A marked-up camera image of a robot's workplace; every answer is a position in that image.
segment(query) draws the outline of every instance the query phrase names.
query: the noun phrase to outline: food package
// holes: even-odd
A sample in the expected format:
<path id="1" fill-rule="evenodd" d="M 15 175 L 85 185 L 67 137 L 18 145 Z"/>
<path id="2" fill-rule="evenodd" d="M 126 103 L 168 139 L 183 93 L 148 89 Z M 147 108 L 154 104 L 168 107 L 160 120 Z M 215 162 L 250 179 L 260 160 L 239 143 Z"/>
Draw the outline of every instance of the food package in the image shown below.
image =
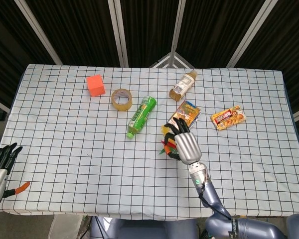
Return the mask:
<path id="1" fill-rule="evenodd" d="M 233 108 L 213 114 L 211 116 L 211 120 L 214 122 L 218 130 L 223 130 L 237 123 L 245 121 L 246 116 L 240 106 L 235 106 Z"/>
<path id="2" fill-rule="evenodd" d="M 178 107 L 177 111 L 169 118 L 167 123 L 171 123 L 177 129 L 178 126 L 176 122 L 173 120 L 173 117 L 179 119 L 183 118 L 187 123 L 188 127 L 191 128 L 192 125 L 197 121 L 197 118 L 200 116 L 201 110 L 196 105 L 192 104 L 189 101 L 183 101 L 183 103 Z M 168 127 L 162 126 L 162 133 L 165 135 L 170 132 Z"/>

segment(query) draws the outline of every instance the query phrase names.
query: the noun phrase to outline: snack package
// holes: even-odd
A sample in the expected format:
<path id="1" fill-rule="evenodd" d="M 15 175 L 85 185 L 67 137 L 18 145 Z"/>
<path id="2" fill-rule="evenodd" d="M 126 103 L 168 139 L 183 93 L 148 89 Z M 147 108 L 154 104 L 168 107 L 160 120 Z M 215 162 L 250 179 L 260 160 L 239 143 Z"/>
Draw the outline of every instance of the snack package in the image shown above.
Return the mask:
<path id="1" fill-rule="evenodd" d="M 187 123 L 188 127 L 190 128 L 196 122 L 200 113 L 201 110 L 196 105 L 192 104 L 189 101 L 183 101 L 183 103 L 181 103 L 181 105 L 178 107 L 177 111 L 169 118 L 167 123 L 173 124 L 178 129 L 178 126 L 176 122 L 173 120 L 173 117 L 177 119 L 183 118 Z M 170 131 L 170 129 L 162 126 L 161 131 L 165 135 Z"/>
<path id="2" fill-rule="evenodd" d="M 246 116 L 240 106 L 235 106 L 225 111 L 213 114 L 211 116 L 211 120 L 214 122 L 218 130 L 223 130 L 237 123 L 243 122 L 246 120 Z"/>

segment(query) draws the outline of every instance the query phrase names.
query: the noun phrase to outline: packing tape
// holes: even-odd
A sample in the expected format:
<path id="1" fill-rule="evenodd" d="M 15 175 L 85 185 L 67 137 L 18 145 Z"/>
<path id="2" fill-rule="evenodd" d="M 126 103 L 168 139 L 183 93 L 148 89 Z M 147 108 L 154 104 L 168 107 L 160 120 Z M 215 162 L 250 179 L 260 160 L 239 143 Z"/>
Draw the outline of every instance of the packing tape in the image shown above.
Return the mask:
<path id="1" fill-rule="evenodd" d="M 116 103 L 116 99 L 118 97 L 127 97 L 129 98 L 129 101 L 125 104 L 118 104 Z M 116 108 L 118 111 L 127 111 L 132 106 L 132 94 L 128 90 L 118 89 L 111 95 L 111 101 L 114 108 Z"/>

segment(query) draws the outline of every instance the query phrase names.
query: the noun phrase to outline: white tablecloth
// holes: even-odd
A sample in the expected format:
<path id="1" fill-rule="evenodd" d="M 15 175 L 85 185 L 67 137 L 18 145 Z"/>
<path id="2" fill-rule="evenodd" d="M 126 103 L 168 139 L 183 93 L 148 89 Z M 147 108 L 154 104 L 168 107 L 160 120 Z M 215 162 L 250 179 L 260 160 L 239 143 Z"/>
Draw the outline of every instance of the white tablecloth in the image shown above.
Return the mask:
<path id="1" fill-rule="evenodd" d="M 161 125 L 182 101 L 168 97 L 186 69 L 29 65 L 1 145 L 23 146 L 4 199 L 17 214 L 80 213 L 126 219 L 175 220 L 211 215 L 202 207 L 187 166 L 159 155 Z M 299 213 L 299 142 L 281 72 L 196 69 L 186 99 L 201 108 L 192 128 L 224 206 L 233 215 Z M 106 93 L 90 97 L 86 77 L 101 74 Z M 133 106 L 118 112 L 111 93 L 131 91 Z M 142 132 L 126 125 L 144 96 L 157 99 Z M 240 105 L 247 116 L 217 131 L 210 116 Z"/>

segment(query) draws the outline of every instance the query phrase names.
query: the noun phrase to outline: red and yellow wrapper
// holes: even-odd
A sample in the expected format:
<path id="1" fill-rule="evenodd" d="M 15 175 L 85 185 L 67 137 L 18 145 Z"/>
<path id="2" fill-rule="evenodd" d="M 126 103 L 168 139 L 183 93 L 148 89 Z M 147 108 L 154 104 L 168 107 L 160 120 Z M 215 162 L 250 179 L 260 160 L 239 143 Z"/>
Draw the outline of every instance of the red and yellow wrapper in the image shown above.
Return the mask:
<path id="1" fill-rule="evenodd" d="M 211 120 L 214 122 L 218 130 L 223 130 L 230 126 L 245 121 L 246 116 L 243 113 L 240 106 L 235 106 L 233 108 L 213 114 L 211 116 Z"/>

